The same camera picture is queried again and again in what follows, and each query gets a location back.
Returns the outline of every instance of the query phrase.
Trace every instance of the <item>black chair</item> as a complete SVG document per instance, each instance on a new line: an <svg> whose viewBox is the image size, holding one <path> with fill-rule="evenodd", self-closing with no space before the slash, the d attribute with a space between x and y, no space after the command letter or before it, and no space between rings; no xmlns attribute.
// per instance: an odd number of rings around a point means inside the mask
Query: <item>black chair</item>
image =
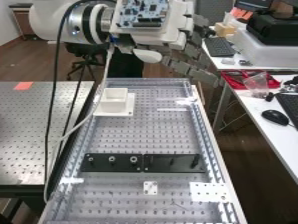
<svg viewBox="0 0 298 224"><path fill-rule="evenodd" d="M103 45L87 45L87 44L74 44L74 43L65 43L65 47L69 53L74 54L75 57L83 58L83 61L73 62L71 63L71 71L66 75L66 80L71 80L70 75L82 69L86 66L87 71L92 80L95 81L94 74L91 72L90 65L94 66L103 66L106 60L106 50ZM102 63L96 60L96 55L102 57Z"/></svg>

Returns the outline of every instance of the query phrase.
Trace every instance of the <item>computer mouse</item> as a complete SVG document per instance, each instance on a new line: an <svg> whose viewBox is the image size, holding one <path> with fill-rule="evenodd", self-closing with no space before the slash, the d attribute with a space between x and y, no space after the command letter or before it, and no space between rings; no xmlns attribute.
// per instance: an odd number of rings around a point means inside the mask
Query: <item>computer mouse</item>
<svg viewBox="0 0 298 224"><path fill-rule="evenodd" d="M271 122L273 122L279 125L283 125L283 126L287 126L288 122L289 122L287 116L276 110L263 111L261 112L261 117L264 119L269 120Z"/></svg>

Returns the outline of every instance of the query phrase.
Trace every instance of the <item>keyboard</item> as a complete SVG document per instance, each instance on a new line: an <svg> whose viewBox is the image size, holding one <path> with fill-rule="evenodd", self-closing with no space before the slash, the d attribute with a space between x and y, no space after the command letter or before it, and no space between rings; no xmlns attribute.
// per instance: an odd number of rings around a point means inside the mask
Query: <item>keyboard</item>
<svg viewBox="0 0 298 224"><path fill-rule="evenodd" d="M207 38L204 44L211 57L232 57L235 54L235 50L223 37Z"/></svg>
<svg viewBox="0 0 298 224"><path fill-rule="evenodd" d="M277 93L275 95L279 104L298 130L298 95Z"/></svg>

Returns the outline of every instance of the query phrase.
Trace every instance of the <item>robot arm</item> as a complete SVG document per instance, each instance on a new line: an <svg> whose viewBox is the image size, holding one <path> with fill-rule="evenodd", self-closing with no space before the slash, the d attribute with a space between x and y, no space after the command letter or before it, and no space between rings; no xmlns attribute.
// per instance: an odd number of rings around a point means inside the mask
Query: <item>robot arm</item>
<svg viewBox="0 0 298 224"><path fill-rule="evenodd" d="M35 34L55 40L58 24L75 0L33 0L29 20ZM183 50L192 35L192 2L182 0L118 0L78 5L63 24L61 41L103 44L112 40L122 53L158 62L156 48Z"/></svg>

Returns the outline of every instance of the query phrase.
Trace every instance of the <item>monitor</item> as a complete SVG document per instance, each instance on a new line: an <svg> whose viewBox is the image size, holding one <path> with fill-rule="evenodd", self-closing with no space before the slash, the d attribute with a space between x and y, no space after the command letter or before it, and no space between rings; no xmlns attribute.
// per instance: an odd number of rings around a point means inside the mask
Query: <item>monitor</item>
<svg viewBox="0 0 298 224"><path fill-rule="evenodd" d="M235 7L248 11L259 9L268 9L272 4L272 0L236 0Z"/></svg>

